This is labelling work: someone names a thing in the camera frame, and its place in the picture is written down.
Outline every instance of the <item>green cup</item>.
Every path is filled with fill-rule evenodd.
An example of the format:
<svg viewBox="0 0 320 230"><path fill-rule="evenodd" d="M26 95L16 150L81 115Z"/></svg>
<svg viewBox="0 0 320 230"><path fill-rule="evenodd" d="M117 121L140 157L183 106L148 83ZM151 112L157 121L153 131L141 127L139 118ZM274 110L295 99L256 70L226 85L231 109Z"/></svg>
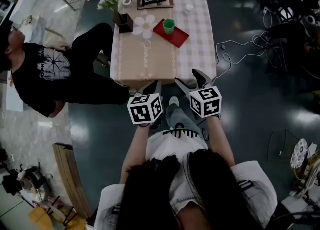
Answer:
<svg viewBox="0 0 320 230"><path fill-rule="evenodd" d="M172 19L167 19L163 21L163 29L166 35L172 35L175 30L175 21Z"/></svg>

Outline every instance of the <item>tray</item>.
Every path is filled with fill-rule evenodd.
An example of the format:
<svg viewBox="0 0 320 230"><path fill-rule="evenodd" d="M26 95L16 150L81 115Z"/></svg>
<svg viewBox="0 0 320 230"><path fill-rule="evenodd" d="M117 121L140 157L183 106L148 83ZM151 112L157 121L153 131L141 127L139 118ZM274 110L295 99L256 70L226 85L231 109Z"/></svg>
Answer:
<svg viewBox="0 0 320 230"><path fill-rule="evenodd" d="M153 31L156 34L158 34L161 37L163 37L164 39L166 39L168 42L170 42L173 45L175 45L178 48L180 48L185 43L185 41L188 39L189 34L187 34L186 32L182 31L178 27L175 27L174 31L173 31L173 34L167 35L167 34L165 34L164 25L162 24L163 21L165 21L165 20L162 19L159 22L159 24L156 25L156 27L153 29Z"/></svg>

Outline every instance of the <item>white shirt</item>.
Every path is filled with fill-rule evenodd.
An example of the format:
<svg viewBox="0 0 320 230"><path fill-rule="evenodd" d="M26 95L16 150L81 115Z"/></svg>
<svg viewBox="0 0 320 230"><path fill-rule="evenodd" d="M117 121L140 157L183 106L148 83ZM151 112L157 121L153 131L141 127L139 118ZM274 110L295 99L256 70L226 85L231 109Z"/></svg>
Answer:
<svg viewBox="0 0 320 230"><path fill-rule="evenodd" d="M158 159L175 155L181 163L178 173L170 187L170 204L177 215L188 203L198 204L195 195L197 191L189 185L188 176L184 169L188 165L188 153L194 153L197 150L208 149L207 144L199 136L190 138L181 133L181 138L172 134L163 135L162 132L149 138L146 148L145 159ZM274 214L278 205L276 191L260 167L257 161L244 162L231 168L237 181L250 180L254 187L245 191L248 197L248 203L254 209L263 227L266 227ZM115 218L112 218L112 209L121 203L125 185L114 184L102 190L99 208L95 220L94 229L111 230L115 229Z"/></svg>

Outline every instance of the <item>hand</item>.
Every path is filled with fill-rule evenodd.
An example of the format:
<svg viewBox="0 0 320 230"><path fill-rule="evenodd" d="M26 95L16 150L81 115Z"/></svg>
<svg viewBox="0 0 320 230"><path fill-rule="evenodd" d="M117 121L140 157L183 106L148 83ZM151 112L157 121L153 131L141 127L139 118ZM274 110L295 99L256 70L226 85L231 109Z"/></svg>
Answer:
<svg viewBox="0 0 320 230"><path fill-rule="evenodd" d="M307 46L307 45L305 45L304 46L304 51L305 51L305 53L309 53L310 52L310 49L313 49L312 47L310 47L310 46Z"/></svg>
<svg viewBox="0 0 320 230"><path fill-rule="evenodd" d="M58 41L53 45L48 46L49 49L54 49L56 51L61 51L61 52L66 52L69 50L71 47L68 43L63 42L63 41Z"/></svg>

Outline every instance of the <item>black t-shirt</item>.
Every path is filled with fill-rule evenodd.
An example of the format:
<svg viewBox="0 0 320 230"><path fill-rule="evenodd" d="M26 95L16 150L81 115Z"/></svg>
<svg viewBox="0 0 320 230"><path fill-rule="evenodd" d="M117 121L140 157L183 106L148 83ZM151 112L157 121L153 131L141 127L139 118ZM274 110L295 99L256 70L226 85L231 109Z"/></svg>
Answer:
<svg viewBox="0 0 320 230"><path fill-rule="evenodd" d="M71 78L71 64L63 53L35 44L23 46L25 59L12 74L15 88L24 103L45 117L65 101Z"/></svg>

